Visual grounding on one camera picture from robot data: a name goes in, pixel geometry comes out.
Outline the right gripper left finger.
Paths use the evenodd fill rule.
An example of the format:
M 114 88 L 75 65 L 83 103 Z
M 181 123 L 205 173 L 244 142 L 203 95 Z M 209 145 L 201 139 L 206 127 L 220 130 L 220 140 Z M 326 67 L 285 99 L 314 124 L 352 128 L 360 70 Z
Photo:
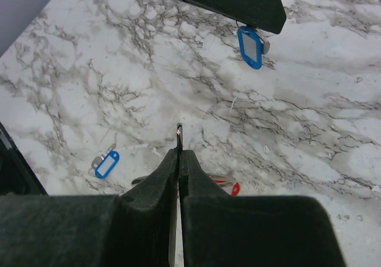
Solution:
M 123 195 L 4 195 L 2 266 L 173 266 L 178 152 Z

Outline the keyring with key bunch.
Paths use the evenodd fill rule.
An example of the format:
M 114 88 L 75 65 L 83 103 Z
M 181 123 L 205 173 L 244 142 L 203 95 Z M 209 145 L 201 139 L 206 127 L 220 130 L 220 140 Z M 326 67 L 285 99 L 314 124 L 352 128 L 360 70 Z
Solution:
M 176 128 L 176 146 L 182 150 L 183 148 L 183 125 L 177 124 Z M 238 181 L 229 175 L 222 175 L 218 173 L 208 173 L 208 176 L 222 189 L 232 196 L 237 196 L 241 191 L 241 186 Z

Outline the blue tag key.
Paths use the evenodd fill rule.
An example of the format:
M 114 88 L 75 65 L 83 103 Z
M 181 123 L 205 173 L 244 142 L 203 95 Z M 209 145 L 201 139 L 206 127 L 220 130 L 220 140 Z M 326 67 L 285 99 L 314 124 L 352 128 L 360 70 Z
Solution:
M 263 65 L 263 56 L 270 50 L 270 42 L 255 27 L 239 25 L 237 36 L 242 59 L 250 68 L 259 70 Z
M 120 154 L 115 149 L 116 143 L 113 143 L 106 152 L 96 156 L 90 164 L 89 173 L 98 179 L 105 179 L 120 160 Z

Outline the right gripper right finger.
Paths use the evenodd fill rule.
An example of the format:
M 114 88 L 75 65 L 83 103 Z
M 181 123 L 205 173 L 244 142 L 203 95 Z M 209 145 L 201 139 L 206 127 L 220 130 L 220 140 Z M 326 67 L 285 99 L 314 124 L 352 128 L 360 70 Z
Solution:
M 180 156 L 179 193 L 186 266 L 344 266 L 329 216 L 300 195 L 234 197 Z

